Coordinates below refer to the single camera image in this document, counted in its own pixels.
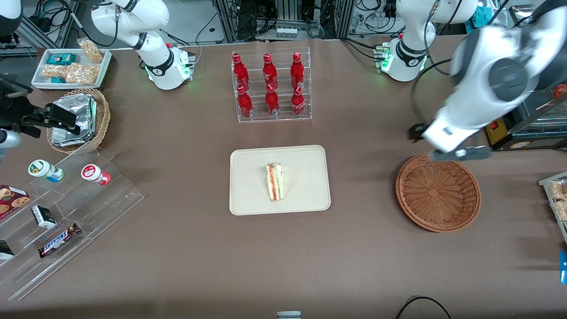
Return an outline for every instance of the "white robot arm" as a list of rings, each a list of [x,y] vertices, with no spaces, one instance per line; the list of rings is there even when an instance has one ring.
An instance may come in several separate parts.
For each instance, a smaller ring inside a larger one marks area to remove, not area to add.
[[[405,21],[404,36],[382,44],[380,71],[408,82],[422,69],[427,48],[435,39],[433,22],[463,23],[475,13],[477,0],[397,0],[396,13]]]
[[[0,6],[0,37],[14,33],[22,21],[22,15],[20,0],[3,0]]]
[[[113,5],[92,8],[92,22],[103,34],[115,36],[136,50],[146,64],[150,80],[158,88],[172,90],[192,79],[193,64],[187,52],[169,48],[156,32],[170,19],[170,12],[162,0],[109,2]]]
[[[476,29],[455,50],[450,73],[455,91],[422,137],[439,158],[457,160],[466,158],[469,136],[532,91],[567,79],[567,0],[545,1],[523,28]]]

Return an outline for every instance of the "white tray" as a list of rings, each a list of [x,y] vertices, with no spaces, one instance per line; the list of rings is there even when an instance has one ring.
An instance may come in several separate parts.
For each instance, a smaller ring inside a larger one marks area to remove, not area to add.
[[[285,197],[271,202],[266,165],[282,165]],[[239,149],[230,156],[230,212],[257,215],[325,211],[331,206],[327,158],[319,145]]]
[[[75,62],[80,64],[93,64],[88,59],[87,56],[84,55],[82,49],[46,49],[39,61],[35,74],[32,78],[32,85],[37,87],[38,89],[43,90],[74,90],[74,89],[95,89],[100,87],[104,80],[104,75],[108,69],[108,65],[110,64],[110,60],[112,58],[112,53],[110,50],[107,49],[99,49],[100,54],[103,55],[103,61],[97,65],[100,66],[99,75],[96,77],[95,84],[93,85],[83,85],[77,83],[51,83],[50,78],[44,78],[41,75],[41,71],[43,71],[43,66],[47,63],[47,59],[52,54],[60,54],[60,53],[75,53],[76,59]]]

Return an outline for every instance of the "red lid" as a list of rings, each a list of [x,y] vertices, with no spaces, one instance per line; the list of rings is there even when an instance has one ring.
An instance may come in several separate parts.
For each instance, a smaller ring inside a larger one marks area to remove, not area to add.
[[[81,173],[83,174],[83,177],[89,178],[95,174],[95,171],[96,171],[96,166],[93,164],[89,164],[83,167],[83,171]]]

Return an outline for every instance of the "yogurt bottle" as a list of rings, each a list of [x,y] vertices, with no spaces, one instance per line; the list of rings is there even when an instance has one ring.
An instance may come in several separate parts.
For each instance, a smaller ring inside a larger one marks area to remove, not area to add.
[[[110,180],[112,179],[110,174],[101,170],[100,167],[94,164],[88,164],[83,167],[81,176],[89,182],[94,182],[102,186],[110,183]]]
[[[28,172],[33,177],[45,178],[53,183],[59,182],[65,176],[62,169],[58,169],[43,159],[33,161],[28,167]]]

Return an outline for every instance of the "cookie box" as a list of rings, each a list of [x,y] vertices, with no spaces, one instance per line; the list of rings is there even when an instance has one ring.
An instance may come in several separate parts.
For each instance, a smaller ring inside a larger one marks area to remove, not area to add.
[[[0,219],[29,202],[29,195],[21,189],[0,184]]]

